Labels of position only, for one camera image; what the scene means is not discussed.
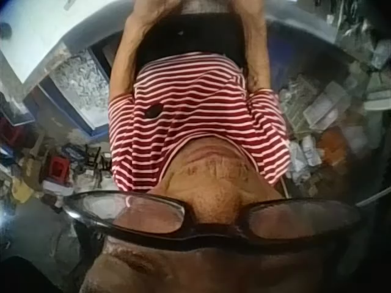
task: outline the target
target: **concrete floor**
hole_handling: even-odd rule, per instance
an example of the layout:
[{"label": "concrete floor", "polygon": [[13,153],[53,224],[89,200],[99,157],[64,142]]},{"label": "concrete floor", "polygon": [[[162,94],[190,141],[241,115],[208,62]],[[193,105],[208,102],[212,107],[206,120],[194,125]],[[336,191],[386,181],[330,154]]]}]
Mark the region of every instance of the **concrete floor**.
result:
[{"label": "concrete floor", "polygon": [[69,272],[79,259],[79,244],[71,236],[70,227],[64,213],[56,214],[40,200],[31,198],[17,207],[16,215],[8,224],[6,237],[11,246],[2,251],[1,259],[10,256],[27,259],[53,284],[64,288],[69,282]]}]

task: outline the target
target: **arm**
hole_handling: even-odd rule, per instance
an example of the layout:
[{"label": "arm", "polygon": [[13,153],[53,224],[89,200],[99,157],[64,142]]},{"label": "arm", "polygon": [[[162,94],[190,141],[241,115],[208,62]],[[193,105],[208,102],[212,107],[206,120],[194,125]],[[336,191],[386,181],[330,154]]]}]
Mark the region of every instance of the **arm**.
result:
[{"label": "arm", "polygon": [[249,67],[247,86],[251,93],[271,86],[268,35],[263,0],[232,0],[241,17]]},{"label": "arm", "polygon": [[125,24],[110,78],[110,100],[133,91],[136,51],[150,27],[130,16]]},{"label": "arm", "polygon": [[136,52],[146,33],[166,16],[181,0],[136,0],[132,14],[126,20],[120,46],[110,77],[110,100],[131,93],[134,85]]}]

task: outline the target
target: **hand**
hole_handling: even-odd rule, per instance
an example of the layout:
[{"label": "hand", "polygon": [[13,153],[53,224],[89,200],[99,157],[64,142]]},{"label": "hand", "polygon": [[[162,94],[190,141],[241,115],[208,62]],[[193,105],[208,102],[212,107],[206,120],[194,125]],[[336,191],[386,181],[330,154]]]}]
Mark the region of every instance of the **hand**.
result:
[{"label": "hand", "polygon": [[264,0],[231,0],[233,8],[241,17],[262,16]]},{"label": "hand", "polygon": [[180,4],[181,0],[135,0],[132,16],[145,25],[154,25]]}]

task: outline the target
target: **black eyeglasses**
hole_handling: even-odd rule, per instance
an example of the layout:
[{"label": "black eyeglasses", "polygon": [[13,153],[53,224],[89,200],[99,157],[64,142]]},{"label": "black eyeglasses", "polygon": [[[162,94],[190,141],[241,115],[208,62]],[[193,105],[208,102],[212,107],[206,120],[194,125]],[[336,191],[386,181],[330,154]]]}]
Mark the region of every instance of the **black eyeglasses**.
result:
[{"label": "black eyeglasses", "polygon": [[85,225],[145,247],[190,251],[217,247],[280,253],[346,237],[360,211],[331,200],[289,199],[250,204],[232,225],[199,224],[192,207],[152,194],[94,191],[65,199],[66,213]]}]

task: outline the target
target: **striped shirt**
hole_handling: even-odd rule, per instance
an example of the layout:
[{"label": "striped shirt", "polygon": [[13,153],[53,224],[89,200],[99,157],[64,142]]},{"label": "striped shirt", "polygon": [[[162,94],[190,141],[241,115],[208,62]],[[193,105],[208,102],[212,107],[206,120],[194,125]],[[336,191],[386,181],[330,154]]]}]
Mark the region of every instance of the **striped shirt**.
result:
[{"label": "striped shirt", "polygon": [[217,54],[146,65],[134,93],[111,100],[109,129],[112,172],[123,191],[155,187],[181,148],[201,137],[234,144],[272,185],[290,163],[277,95],[268,89],[249,95],[242,71]]}]

